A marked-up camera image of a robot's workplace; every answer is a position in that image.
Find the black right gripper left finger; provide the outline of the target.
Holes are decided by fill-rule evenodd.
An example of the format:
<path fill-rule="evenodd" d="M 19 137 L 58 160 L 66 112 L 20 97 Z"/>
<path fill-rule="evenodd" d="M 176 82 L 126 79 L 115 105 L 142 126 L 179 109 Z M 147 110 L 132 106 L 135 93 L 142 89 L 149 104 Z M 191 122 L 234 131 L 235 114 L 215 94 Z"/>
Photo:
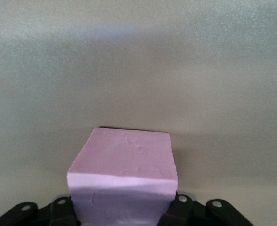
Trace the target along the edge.
<path fill-rule="evenodd" d="M 80 226 L 70 196 L 55 199 L 38 208 L 34 202 L 22 202 L 0 216 L 0 226 Z"/>

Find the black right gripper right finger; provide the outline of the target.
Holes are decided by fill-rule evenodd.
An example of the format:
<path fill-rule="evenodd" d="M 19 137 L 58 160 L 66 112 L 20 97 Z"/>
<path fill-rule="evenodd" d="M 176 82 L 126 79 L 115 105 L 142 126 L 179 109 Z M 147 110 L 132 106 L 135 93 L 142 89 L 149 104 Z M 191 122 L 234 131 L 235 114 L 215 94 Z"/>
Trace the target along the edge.
<path fill-rule="evenodd" d="M 206 205 L 184 194 L 176 194 L 159 226 L 253 226 L 228 201 L 209 200 Z"/>

